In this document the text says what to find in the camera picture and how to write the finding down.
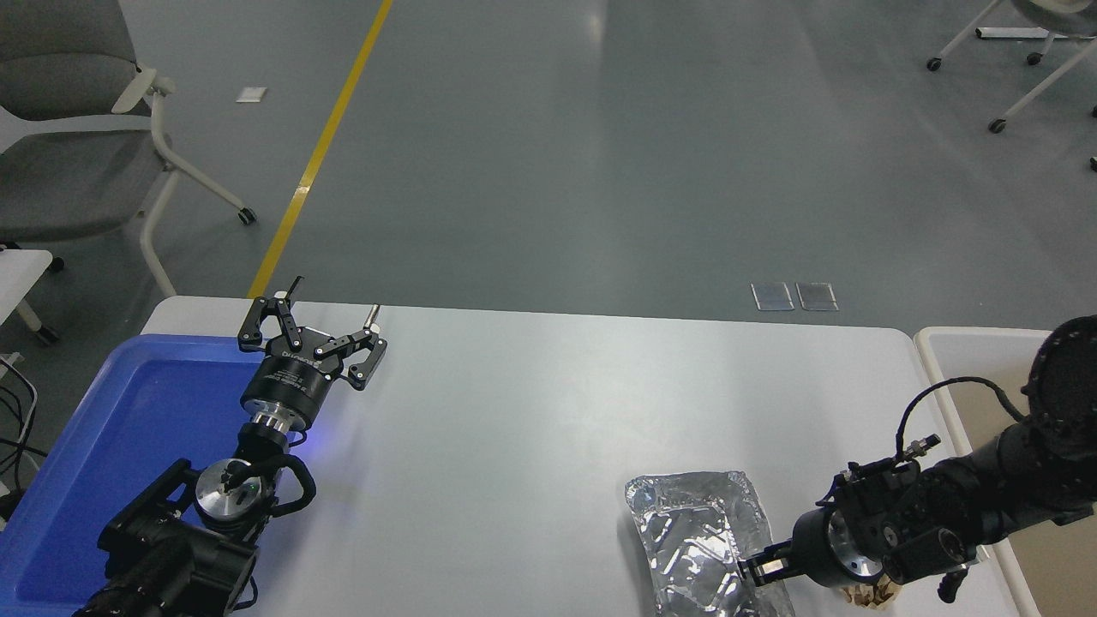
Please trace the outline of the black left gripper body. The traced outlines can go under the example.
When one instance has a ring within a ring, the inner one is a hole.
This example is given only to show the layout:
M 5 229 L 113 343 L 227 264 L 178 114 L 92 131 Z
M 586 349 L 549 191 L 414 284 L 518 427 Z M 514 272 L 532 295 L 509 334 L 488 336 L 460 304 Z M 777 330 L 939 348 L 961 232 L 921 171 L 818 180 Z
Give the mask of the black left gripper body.
M 298 350 L 291 348 L 285 335 L 267 341 L 264 359 L 240 399 L 247 413 L 282 410 L 287 411 L 291 426 L 313 426 L 344 361 L 335 355 L 317 358 L 316 349 L 333 341 L 329 333 L 301 327 L 299 336 Z

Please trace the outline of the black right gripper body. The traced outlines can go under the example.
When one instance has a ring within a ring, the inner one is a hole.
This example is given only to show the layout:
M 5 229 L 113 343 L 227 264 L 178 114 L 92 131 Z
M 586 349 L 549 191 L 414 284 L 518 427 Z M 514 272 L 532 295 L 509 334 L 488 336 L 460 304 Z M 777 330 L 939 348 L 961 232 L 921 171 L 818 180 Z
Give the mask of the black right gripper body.
M 846 536 L 842 524 L 835 524 L 834 508 L 818 508 L 800 515 L 792 535 L 795 569 L 824 587 L 842 587 L 849 583 L 842 561 Z

